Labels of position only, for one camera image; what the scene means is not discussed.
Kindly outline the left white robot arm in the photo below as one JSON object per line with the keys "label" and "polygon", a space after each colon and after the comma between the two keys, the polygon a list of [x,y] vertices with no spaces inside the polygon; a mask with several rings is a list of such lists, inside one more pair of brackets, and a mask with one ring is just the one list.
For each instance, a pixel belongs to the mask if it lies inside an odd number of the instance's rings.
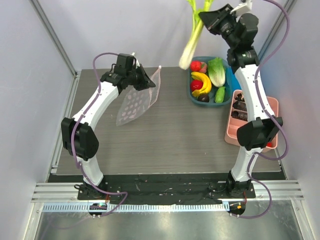
{"label": "left white robot arm", "polygon": [[73,117],[65,117],[61,122],[63,148],[74,158],[84,186],[89,187],[89,194],[97,200],[108,193],[97,160],[99,141],[95,128],[101,116],[127,87],[137,91],[156,87],[134,55],[115,53],[114,56],[116,62],[111,69],[95,75],[97,88],[87,103]]}

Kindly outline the peach apple toy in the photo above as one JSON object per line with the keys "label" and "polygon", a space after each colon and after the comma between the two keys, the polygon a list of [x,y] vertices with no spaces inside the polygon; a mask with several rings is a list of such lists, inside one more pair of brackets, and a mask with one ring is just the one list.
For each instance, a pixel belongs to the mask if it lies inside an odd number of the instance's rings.
{"label": "peach apple toy", "polygon": [[208,65],[205,62],[201,62],[201,68],[199,70],[200,73],[206,74],[208,69]]}

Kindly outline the clear pink-dotted zip bag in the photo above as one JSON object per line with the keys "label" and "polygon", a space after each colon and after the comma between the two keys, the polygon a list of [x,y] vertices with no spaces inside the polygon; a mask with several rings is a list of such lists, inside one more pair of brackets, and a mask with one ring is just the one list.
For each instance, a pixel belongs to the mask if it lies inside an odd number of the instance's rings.
{"label": "clear pink-dotted zip bag", "polygon": [[157,101],[161,87],[161,70],[160,65],[150,78],[155,87],[141,91],[132,88],[125,95],[116,117],[116,126],[123,126],[139,118]]}

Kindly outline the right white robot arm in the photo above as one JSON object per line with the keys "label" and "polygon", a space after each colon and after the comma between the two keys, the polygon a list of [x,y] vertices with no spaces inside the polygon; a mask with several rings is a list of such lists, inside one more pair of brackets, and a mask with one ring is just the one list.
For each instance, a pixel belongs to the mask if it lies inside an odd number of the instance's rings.
{"label": "right white robot arm", "polygon": [[244,94],[247,123],[237,129],[240,149],[225,185],[226,193],[233,198],[250,189],[250,175],[258,155],[283,125],[283,119],[270,107],[260,78],[262,64],[253,47],[259,20],[251,9],[252,1],[243,0],[237,7],[226,4],[198,14],[207,30],[222,36],[229,46],[227,62]]}

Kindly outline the green lettuce head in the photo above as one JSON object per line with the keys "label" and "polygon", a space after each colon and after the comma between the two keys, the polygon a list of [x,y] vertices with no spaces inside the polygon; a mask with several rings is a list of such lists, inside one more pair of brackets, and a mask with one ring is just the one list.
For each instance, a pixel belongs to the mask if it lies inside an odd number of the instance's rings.
{"label": "green lettuce head", "polygon": [[223,60],[216,57],[207,63],[207,73],[211,83],[217,87],[223,87],[226,82],[226,72]]}

